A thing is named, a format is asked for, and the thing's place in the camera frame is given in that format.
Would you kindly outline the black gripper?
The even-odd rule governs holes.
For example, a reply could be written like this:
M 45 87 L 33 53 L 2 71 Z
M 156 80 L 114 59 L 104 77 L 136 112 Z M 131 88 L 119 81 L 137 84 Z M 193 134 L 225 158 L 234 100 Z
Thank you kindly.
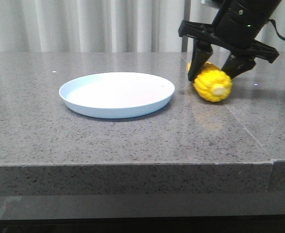
M 278 0 L 210 0 L 218 8 L 211 24 L 183 20 L 179 36 L 198 40 L 193 42 L 193 53 L 188 80 L 194 81 L 213 54 L 211 44 L 229 50 L 221 68 L 231 79 L 254 68 L 255 57 L 273 63 L 278 51 L 255 38 L 279 5 Z

